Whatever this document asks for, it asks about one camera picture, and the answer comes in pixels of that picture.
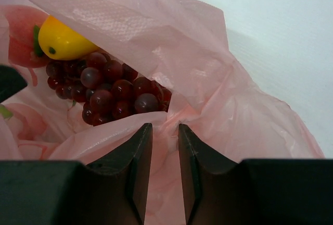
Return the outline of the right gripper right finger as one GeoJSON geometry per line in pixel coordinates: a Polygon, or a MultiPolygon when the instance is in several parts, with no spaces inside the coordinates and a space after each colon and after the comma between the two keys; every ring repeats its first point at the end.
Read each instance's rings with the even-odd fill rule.
{"type": "Polygon", "coordinates": [[[332,224],[332,160],[236,163],[178,128],[187,224],[332,224]]]}

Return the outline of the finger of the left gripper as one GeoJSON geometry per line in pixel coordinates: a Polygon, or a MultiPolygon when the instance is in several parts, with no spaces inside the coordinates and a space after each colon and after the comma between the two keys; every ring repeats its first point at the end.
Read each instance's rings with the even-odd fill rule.
{"type": "Polygon", "coordinates": [[[13,67],[1,65],[1,103],[28,86],[25,78],[13,67]]]}

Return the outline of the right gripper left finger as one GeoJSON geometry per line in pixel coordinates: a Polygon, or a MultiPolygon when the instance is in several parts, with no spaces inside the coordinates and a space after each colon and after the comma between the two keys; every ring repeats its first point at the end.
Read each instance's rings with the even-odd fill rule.
{"type": "Polygon", "coordinates": [[[152,125],[98,160],[2,161],[1,224],[143,224],[152,125]]]}

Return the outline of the orange yellow fake mango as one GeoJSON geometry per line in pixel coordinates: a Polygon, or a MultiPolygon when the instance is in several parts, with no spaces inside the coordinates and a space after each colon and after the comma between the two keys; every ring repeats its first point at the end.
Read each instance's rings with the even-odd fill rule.
{"type": "Polygon", "coordinates": [[[76,60],[99,50],[97,45],[51,15],[41,25],[37,40],[41,50],[53,60],[76,60]]]}

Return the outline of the dark red fake grapes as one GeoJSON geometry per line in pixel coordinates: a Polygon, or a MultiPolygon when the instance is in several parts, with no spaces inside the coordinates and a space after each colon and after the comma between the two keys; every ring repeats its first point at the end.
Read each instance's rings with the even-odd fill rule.
{"type": "Polygon", "coordinates": [[[83,104],[82,119],[98,126],[134,114],[168,111],[172,93],[154,80],[139,76],[125,63],[94,52],[46,66],[48,86],[60,99],[83,104]]]}

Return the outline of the pink plastic bag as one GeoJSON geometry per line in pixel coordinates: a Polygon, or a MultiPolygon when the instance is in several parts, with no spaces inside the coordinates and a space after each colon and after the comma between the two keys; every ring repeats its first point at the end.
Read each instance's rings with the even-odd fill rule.
{"type": "Polygon", "coordinates": [[[223,12],[196,0],[29,1],[69,25],[173,94],[168,113],[132,116],[88,128],[77,107],[52,96],[36,70],[11,107],[42,123],[31,139],[1,122],[1,158],[77,159],[90,163],[130,137],[154,128],[146,224],[184,224],[176,131],[189,125],[232,160],[323,158],[314,136],[283,101],[262,92],[228,49],[223,12]]]}

